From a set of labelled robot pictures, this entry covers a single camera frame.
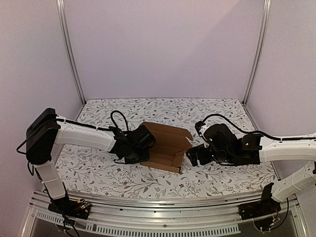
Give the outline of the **brown cardboard box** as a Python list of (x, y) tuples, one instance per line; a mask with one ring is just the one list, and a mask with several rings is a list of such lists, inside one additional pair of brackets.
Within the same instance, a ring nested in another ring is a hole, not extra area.
[(154, 136), (156, 143), (149, 149), (148, 161), (142, 166), (180, 173), (185, 152), (192, 146), (191, 133), (184, 129), (153, 122), (142, 123)]

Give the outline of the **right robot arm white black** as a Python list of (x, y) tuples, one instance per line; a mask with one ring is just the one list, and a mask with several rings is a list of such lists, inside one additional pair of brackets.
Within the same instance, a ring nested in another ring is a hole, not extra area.
[(260, 131), (246, 132), (237, 138), (224, 123), (207, 126), (196, 124), (203, 143), (187, 150), (192, 166), (211, 162), (224, 166), (243, 166), (279, 160), (306, 160), (307, 164), (288, 177), (273, 181), (262, 192), (255, 205), (259, 215), (266, 215), (275, 202), (316, 183), (316, 135), (273, 138)]

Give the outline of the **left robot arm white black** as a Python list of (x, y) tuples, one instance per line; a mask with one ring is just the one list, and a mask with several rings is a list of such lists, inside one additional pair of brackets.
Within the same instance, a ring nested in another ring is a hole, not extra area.
[(45, 109), (28, 127), (26, 139), (16, 148), (26, 156), (62, 214), (70, 214), (73, 203), (66, 198), (67, 190), (53, 163), (51, 152), (55, 145), (75, 145), (103, 150), (117, 156), (116, 162), (135, 164), (149, 160), (149, 150), (156, 143), (154, 135), (144, 126), (121, 130), (115, 123), (109, 127), (93, 126), (73, 121)]

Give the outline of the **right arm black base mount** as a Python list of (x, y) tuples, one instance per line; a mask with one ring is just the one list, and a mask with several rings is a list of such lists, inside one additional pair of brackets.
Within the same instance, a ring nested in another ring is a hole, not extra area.
[(238, 212), (242, 220), (270, 215), (267, 219), (254, 221), (255, 228), (261, 232), (272, 230), (281, 211), (280, 202), (272, 199), (271, 191), (273, 184), (270, 183), (263, 188), (259, 201), (244, 203), (238, 206)]

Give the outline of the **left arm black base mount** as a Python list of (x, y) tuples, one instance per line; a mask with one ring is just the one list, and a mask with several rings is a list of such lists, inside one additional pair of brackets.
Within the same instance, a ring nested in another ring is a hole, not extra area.
[(49, 191), (46, 191), (50, 198), (48, 210), (62, 215), (87, 220), (90, 215), (92, 203), (84, 198), (71, 200), (64, 183), (62, 184), (64, 194), (59, 198), (54, 199)]

